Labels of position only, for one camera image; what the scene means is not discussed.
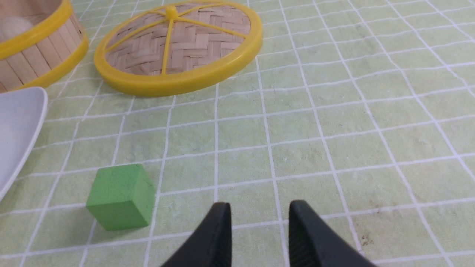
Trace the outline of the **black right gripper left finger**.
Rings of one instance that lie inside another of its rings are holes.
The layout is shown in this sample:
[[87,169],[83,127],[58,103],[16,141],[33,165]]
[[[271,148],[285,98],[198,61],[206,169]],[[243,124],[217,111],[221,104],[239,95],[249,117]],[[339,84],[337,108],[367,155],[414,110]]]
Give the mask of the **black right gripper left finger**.
[[231,267],[232,212],[226,202],[216,202],[200,225],[163,267]]

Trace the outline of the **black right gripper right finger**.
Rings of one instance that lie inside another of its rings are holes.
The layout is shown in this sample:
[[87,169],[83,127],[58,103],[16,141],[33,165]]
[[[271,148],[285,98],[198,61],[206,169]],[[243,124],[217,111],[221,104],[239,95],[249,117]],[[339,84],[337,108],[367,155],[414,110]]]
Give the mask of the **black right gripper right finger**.
[[289,206],[291,267],[374,267],[351,247],[304,200]]

